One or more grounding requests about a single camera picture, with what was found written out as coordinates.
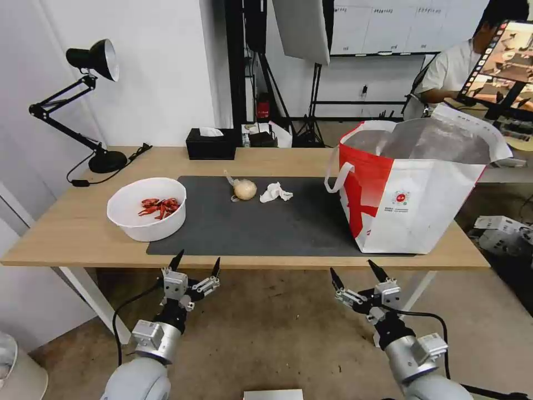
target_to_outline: red object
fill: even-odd
[[[143,215],[152,214],[152,213],[156,212],[158,209],[159,209],[158,206],[147,207],[144,210],[139,211],[138,215],[142,217]]]
[[[350,230],[355,238],[363,229],[362,214],[376,216],[394,160],[340,143],[339,166],[342,167],[345,162],[355,167],[355,171],[350,172],[344,182],[350,208]]]
[[[258,100],[255,113],[258,120],[268,120],[270,118],[270,104],[268,100]]]
[[[144,210],[140,211],[139,215],[145,216],[145,215],[152,214],[156,211],[159,211],[159,215],[155,217],[156,219],[167,218],[170,214],[176,211],[180,206],[179,202],[174,197],[164,199],[161,201],[156,198],[149,198],[149,199],[142,200],[141,204],[144,207]]]
[[[159,199],[151,198],[151,199],[144,199],[141,201],[144,208],[148,208],[151,206],[155,206],[157,203],[159,203]]]

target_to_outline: desk lamp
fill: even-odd
[[[89,50],[70,48],[67,50],[66,56],[68,63],[78,68],[83,77],[40,103],[32,104],[29,106],[29,113],[90,148],[94,152],[94,156],[89,160],[89,169],[92,172],[118,171],[124,168],[128,162],[123,153],[108,151],[102,147],[101,142],[75,132],[51,117],[54,111],[95,89],[97,77],[91,74],[92,69],[110,81],[118,81],[119,70],[115,49],[109,39],[103,39],[96,42]],[[57,99],[81,84],[85,84],[87,88],[69,98]]]

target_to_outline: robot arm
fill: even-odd
[[[185,332],[187,313],[197,301],[220,286],[220,258],[211,276],[198,282],[177,272],[183,256],[181,251],[170,265],[162,270],[165,295],[163,309],[153,321],[140,319],[133,328],[139,356],[119,366],[111,375],[101,400],[167,400],[170,381],[166,366],[174,362],[179,338]]]
[[[410,400],[472,400],[460,384],[434,373],[435,361],[446,353],[448,345],[438,333],[417,338],[391,309],[398,307],[400,287],[385,271],[369,260],[379,283],[361,292],[345,289],[331,268],[335,298],[353,311],[366,315],[379,333],[379,346],[389,358],[394,379]]]

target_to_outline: concrete floor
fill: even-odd
[[[346,132],[335,126],[331,136],[334,129]],[[480,214],[516,217],[531,193],[533,186],[479,186],[457,220],[468,228]],[[525,215],[533,217],[529,207]],[[151,286],[157,273],[101,271],[99,281],[116,306]],[[410,277],[390,274],[400,284]],[[375,284],[369,272],[341,272],[341,277],[356,290]],[[284,388],[302,388],[306,400],[401,398],[385,354],[372,344],[371,327],[334,300],[328,272],[222,270],[220,279],[219,290],[189,316],[177,362],[169,369],[170,399],[237,400],[246,390]],[[152,293],[125,309],[126,325],[151,319],[159,300],[160,293]],[[533,396],[533,318],[493,271],[440,272],[414,310],[446,320],[453,379]],[[420,336],[440,332],[433,320],[406,321]],[[124,353],[132,349],[130,344]],[[32,356],[50,376],[45,400],[99,398],[117,362],[113,336],[98,319]]]

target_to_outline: white box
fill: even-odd
[[[504,216],[480,216],[474,228],[485,229],[479,246],[497,256],[525,256],[531,254],[531,244],[523,237],[531,235],[531,227]]]
[[[479,216],[474,224],[474,228],[498,229],[506,233],[516,232],[522,227],[529,228],[528,225],[504,216]]]
[[[244,392],[244,400],[304,400],[301,389]]]

